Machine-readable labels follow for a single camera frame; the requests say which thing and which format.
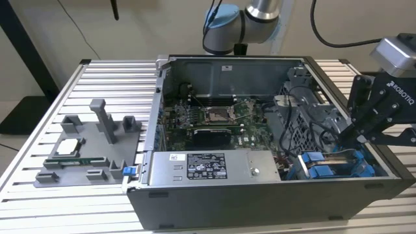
sticker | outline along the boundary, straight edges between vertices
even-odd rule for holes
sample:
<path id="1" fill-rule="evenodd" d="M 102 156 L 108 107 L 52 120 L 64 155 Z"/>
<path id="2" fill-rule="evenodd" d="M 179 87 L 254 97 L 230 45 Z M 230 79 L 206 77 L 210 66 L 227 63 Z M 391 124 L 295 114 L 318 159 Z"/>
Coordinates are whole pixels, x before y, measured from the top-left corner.
<path id="1" fill-rule="evenodd" d="M 184 161 L 184 157 L 186 157 L 186 154 L 171 154 L 170 160 L 171 161 Z"/>
<path id="2" fill-rule="evenodd" d="M 188 154 L 188 179 L 227 179 L 224 154 Z"/>
<path id="3" fill-rule="evenodd" d="M 234 67 L 232 66 L 222 66 L 222 71 L 232 71 Z"/>

motherboard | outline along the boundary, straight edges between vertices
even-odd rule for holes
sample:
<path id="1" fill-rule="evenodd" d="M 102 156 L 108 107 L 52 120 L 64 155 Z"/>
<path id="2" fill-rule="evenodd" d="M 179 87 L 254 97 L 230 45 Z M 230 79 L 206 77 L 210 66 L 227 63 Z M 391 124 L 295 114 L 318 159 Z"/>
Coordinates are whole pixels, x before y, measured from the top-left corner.
<path id="1" fill-rule="evenodd" d="M 278 154 L 274 134 L 256 98 L 192 96 L 164 107 L 163 126 L 168 151 L 270 150 Z"/>

blue latch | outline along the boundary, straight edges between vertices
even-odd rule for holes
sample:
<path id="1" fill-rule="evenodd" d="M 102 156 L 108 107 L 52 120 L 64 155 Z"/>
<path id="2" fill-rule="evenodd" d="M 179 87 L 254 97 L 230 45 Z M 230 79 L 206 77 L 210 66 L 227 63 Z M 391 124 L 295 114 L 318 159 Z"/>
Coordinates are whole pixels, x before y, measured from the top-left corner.
<path id="1" fill-rule="evenodd" d="M 136 175 L 136 167 L 126 167 L 123 169 L 123 176 L 135 176 Z"/>

gray fixture post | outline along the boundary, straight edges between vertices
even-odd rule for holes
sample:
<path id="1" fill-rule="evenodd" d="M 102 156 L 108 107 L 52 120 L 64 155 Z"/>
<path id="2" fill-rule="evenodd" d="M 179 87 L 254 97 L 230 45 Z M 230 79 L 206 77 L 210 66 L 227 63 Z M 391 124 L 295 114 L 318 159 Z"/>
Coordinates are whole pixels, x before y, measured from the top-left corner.
<path id="1" fill-rule="evenodd" d="M 106 110 L 106 100 L 104 99 L 92 99 L 91 104 L 90 104 L 90 109 L 96 113 L 99 122 L 102 124 L 102 130 L 104 132 L 107 141 L 110 144 L 116 143 L 118 138 L 115 136 L 114 132 L 114 124 L 111 120 L 108 119 Z"/>

white wall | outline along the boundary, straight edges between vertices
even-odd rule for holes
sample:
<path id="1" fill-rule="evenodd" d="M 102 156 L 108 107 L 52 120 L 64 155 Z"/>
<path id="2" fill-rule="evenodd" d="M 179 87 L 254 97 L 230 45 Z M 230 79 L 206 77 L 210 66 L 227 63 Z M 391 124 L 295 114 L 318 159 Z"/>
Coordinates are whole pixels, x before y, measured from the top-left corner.
<path id="1" fill-rule="evenodd" d="M 296 0 L 282 55 L 308 55 L 315 59 L 348 59 L 362 71 L 376 71 L 370 57 L 374 45 L 336 49 L 316 39 L 310 21 L 312 0 Z M 318 0 L 315 19 L 323 38 L 350 43 L 416 33 L 416 0 Z"/>
<path id="2" fill-rule="evenodd" d="M 0 28 L 0 101 L 42 96 L 43 92 L 15 47 Z"/>
<path id="3" fill-rule="evenodd" d="M 210 0 L 118 0 L 120 20 L 110 0 L 62 0 L 102 59 L 156 59 L 159 54 L 203 54 L 203 24 Z M 224 0 L 243 7 L 248 0 Z M 11 0 L 58 85 L 82 59 L 96 56 L 56 0 Z M 268 55 L 271 44 L 250 46 Z"/>

